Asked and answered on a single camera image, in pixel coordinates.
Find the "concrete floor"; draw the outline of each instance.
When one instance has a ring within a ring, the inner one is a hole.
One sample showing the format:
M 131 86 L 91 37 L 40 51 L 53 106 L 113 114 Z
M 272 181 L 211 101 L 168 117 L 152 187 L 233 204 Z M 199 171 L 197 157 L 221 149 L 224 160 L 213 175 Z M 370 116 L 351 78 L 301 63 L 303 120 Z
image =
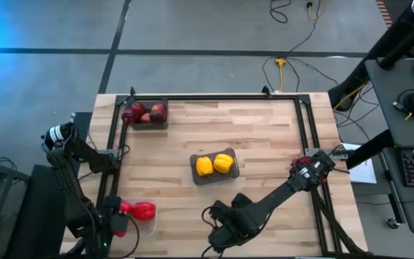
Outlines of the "concrete floor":
M 322 9 L 327 1 L 323 0 Z M 109 49 L 124 0 L 1 0 L 0 47 Z M 310 32 L 306 1 L 283 9 L 287 24 L 269 16 L 265 0 L 133 0 L 120 49 L 289 50 Z M 331 0 L 316 31 L 298 48 L 313 52 L 365 53 L 386 30 L 374 0 Z M 68 120 L 71 112 L 90 112 L 108 55 L 0 54 L 0 156 L 21 171 L 46 164 L 40 135 Z M 106 93 L 258 92 L 266 84 L 266 57 L 118 55 Z M 301 58 L 337 81 L 343 81 L 358 58 Z M 334 82 L 298 61 L 300 91 L 327 91 Z M 271 84 L 278 70 L 266 66 Z M 284 91 L 293 92 L 296 77 L 284 71 Z M 376 101 L 373 91 L 366 99 Z M 356 119 L 371 109 L 355 106 Z M 386 128 L 378 108 L 360 121 L 370 137 Z M 363 143 L 355 125 L 339 130 L 346 142 Z M 386 196 L 357 196 L 380 203 Z M 414 234 L 406 225 L 391 230 L 384 219 L 389 206 L 359 204 L 369 249 L 379 255 L 414 257 Z

